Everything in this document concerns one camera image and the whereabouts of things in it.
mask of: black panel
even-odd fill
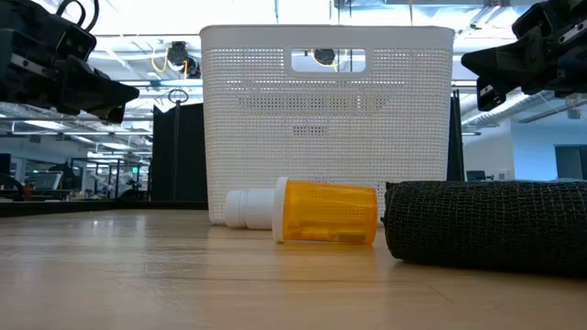
[[[583,179],[587,180],[587,146],[581,146],[581,169]]]
[[[173,121],[174,112],[163,113],[153,108],[153,159],[151,161],[151,198],[170,201],[172,198]]]
[[[583,179],[579,147],[555,147],[558,179]]]
[[[152,200],[207,204],[203,105],[184,105],[180,109],[177,158],[175,108],[166,113],[155,108],[154,115]]]
[[[10,154],[0,154],[0,174],[10,175]]]
[[[459,91],[456,91],[450,98],[449,166],[447,168],[447,181],[465,181]]]

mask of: ceiling pipe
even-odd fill
[[[460,116],[477,109],[477,94],[469,94],[460,100]]]
[[[532,115],[532,116],[530,116],[528,118],[520,119],[518,121],[518,123],[520,123],[520,124],[529,124],[529,123],[538,121],[540,119],[544,119],[544,118],[547,118],[547,117],[550,117],[550,116],[553,116],[553,115],[558,115],[560,113],[569,111],[571,109],[578,108],[579,106],[586,105],[586,104],[587,104],[587,100],[580,100],[579,102],[572,102],[572,103],[570,103],[569,101],[567,101],[567,103],[564,104],[564,105],[558,106],[556,108],[551,108],[551,109],[549,109],[549,110],[547,110],[545,112],[542,112],[542,113],[537,114],[537,115]]]
[[[543,104],[554,98],[554,93],[551,91],[542,91],[534,95],[525,95],[524,93],[515,93],[507,95],[508,100],[499,105],[497,108],[489,112],[476,115],[469,119],[463,120],[464,127],[486,127],[497,125],[502,120],[510,116],[517,115],[528,108]]]

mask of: yellow cable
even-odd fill
[[[150,58],[150,63],[153,65],[153,69],[158,72],[164,72],[167,69],[167,55],[169,55],[169,48],[165,50],[165,62],[163,63],[163,69],[159,69],[155,64],[155,48],[153,48],[153,56]]]

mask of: ceiling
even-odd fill
[[[54,13],[60,0],[35,0]],[[88,16],[93,13],[91,0],[79,0]],[[471,50],[495,47],[515,41],[512,23],[536,1],[531,0],[427,0],[413,1],[413,11],[407,1],[395,0],[100,0],[100,17],[92,33],[97,47],[89,63],[108,74],[111,79],[137,84],[144,81],[181,80],[181,72],[164,65],[166,49],[173,41],[187,42],[189,53],[199,60],[200,38],[203,27],[222,24],[343,24],[362,26],[441,26],[456,32],[453,57],[453,80],[472,81],[476,76],[460,65],[460,55]],[[65,17],[77,20],[80,10],[70,5]],[[190,102],[202,102],[201,81],[184,90]],[[67,129],[98,132],[150,132],[152,109],[167,109],[172,103],[166,93],[170,88],[140,87],[141,96],[127,104],[126,118],[133,118],[122,126],[106,126],[100,122],[62,122],[63,116],[30,106],[14,107],[0,104],[0,114],[8,117],[54,118]],[[462,91],[466,97],[469,91]],[[9,122],[4,123],[8,130]],[[39,126],[22,123],[24,128],[38,130]],[[109,135],[96,138],[127,143],[133,149],[149,149],[145,138],[134,141]]]

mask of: computer monitor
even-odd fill
[[[62,171],[48,171],[37,177],[35,190],[57,190],[61,181]]]
[[[485,181],[485,171],[484,170],[467,170],[467,181],[468,182]]]

